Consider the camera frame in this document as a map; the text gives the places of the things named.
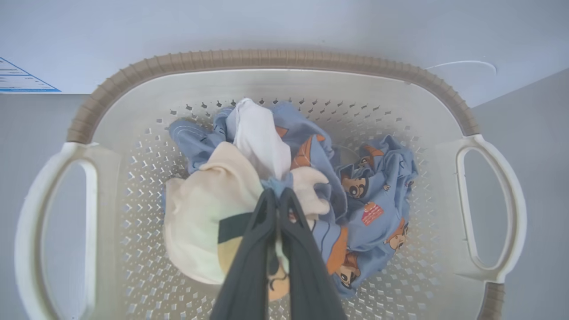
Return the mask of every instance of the white cloth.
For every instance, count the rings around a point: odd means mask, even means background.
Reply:
[[[325,215],[330,211],[330,203],[318,198],[314,191],[317,183],[328,183],[328,178],[320,171],[311,167],[299,167],[290,171],[292,174],[292,189],[307,219]]]
[[[255,168],[228,142],[188,179],[168,180],[163,234],[172,263],[196,281],[221,284],[219,221],[253,212],[262,192]]]
[[[228,137],[247,158],[263,180],[275,177],[282,180],[290,170],[290,147],[275,129],[273,113],[245,98],[229,114],[226,125]]]

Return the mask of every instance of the laundry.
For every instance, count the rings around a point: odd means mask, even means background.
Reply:
[[[170,135],[191,175],[166,183],[164,237],[172,263],[198,281],[223,282],[263,188],[277,196],[286,187],[295,191],[343,297],[383,269],[407,239],[417,168],[411,150],[391,136],[368,141],[356,163],[340,165],[330,136],[291,103],[269,109],[251,99],[222,109],[212,130],[178,120]],[[279,244],[270,252],[270,300],[290,288]]]
[[[217,254],[219,221],[253,212],[263,191],[250,162],[228,142],[186,180],[166,185],[164,241],[172,263],[186,276],[221,284],[225,273]]]
[[[233,140],[227,139],[225,125],[232,110],[233,108],[225,108],[219,111],[213,119],[213,130],[204,129],[199,124],[183,119],[170,125],[170,137],[188,160],[188,173],[194,173],[205,164],[217,145],[224,141],[233,143]]]
[[[251,99],[243,99],[229,115],[226,125],[229,136],[234,137],[233,144],[251,162],[261,179],[283,179],[290,170],[290,147],[275,130],[270,110]]]
[[[358,163],[337,170],[349,212],[346,259],[333,275],[335,283],[342,284],[337,287],[343,296],[354,295],[361,281],[384,268],[405,243],[407,198],[417,176],[413,152],[392,136],[368,141],[360,157]],[[352,271],[351,277],[346,270]]]
[[[324,174],[329,181],[327,184],[316,184],[314,187],[318,198],[330,203],[328,213],[320,215],[320,220],[330,223],[341,220],[346,214],[347,200],[334,170],[334,165],[339,163],[331,162],[339,157],[335,156],[330,136],[312,121],[307,120],[288,101],[277,103],[272,111],[277,132],[282,141],[290,147],[291,169],[312,167]]]
[[[346,252],[342,266],[332,275],[332,280],[341,297],[349,298],[370,276],[387,266],[392,258],[379,248],[365,252]]]
[[[314,215],[328,212],[328,202],[319,199],[314,191],[315,183],[327,183],[322,173],[301,167],[292,170],[290,177],[293,190],[302,194],[299,202],[307,212]],[[196,281],[221,284],[261,192],[259,177],[250,162],[227,142],[218,144],[208,162],[188,179],[168,180],[164,239],[172,263]],[[347,230],[344,228],[341,234],[337,227],[336,233],[323,233],[321,237],[317,240],[324,243],[325,254],[332,257],[329,270],[333,272],[343,257],[339,253],[345,250]],[[271,300],[288,293],[285,260],[281,254],[275,255],[271,262]]]
[[[259,177],[284,178],[290,169],[290,147],[284,143],[273,122],[273,114],[251,99],[243,99],[235,108],[224,108],[213,120],[213,130],[187,120],[170,125],[170,137],[188,158],[191,174],[206,163],[215,147],[231,142],[251,162]]]

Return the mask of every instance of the perforated basket bottom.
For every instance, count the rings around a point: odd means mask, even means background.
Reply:
[[[256,97],[255,101],[270,108],[278,100]],[[172,106],[169,113],[152,119],[138,137],[134,134],[137,138],[131,150],[125,150],[127,156],[118,180],[121,194],[117,239],[126,318],[207,319],[211,312],[215,291],[181,274],[170,263],[163,244],[163,183],[174,175],[187,177],[185,159],[167,129],[173,120],[182,117],[211,127],[213,116],[232,102]],[[343,300],[343,305],[352,319],[424,318],[444,285],[444,265],[433,208],[434,191],[425,159],[428,152],[421,145],[421,135],[389,106],[328,99],[299,99],[293,103],[326,130],[335,144],[357,150],[368,139],[392,134],[415,153],[420,177],[410,198],[408,242],[386,269],[370,277],[357,296]],[[269,314],[271,319],[288,319],[289,298],[271,302]]]

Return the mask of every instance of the basket rim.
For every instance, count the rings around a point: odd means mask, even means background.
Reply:
[[[110,107],[133,88],[158,77],[237,69],[304,69],[380,76],[413,83],[432,93],[465,136],[479,134],[467,103],[442,79],[411,64],[347,54],[299,50],[219,50],[154,56],[120,69],[85,100],[67,131],[67,142],[91,143]]]

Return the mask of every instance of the white cable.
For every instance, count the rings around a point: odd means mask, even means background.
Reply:
[[[433,65],[432,67],[428,67],[425,68],[425,70],[429,70],[429,69],[433,69],[436,67],[442,67],[444,65],[450,65],[450,64],[459,64],[459,63],[478,63],[478,64],[483,64],[487,67],[491,67],[492,70],[494,70],[494,75],[498,74],[498,69],[496,68],[495,65],[493,65],[490,62],[485,62],[485,61],[479,61],[479,60],[463,60],[463,61],[453,61],[453,62],[446,62],[446,63],[441,63],[441,64],[437,64],[437,65]]]

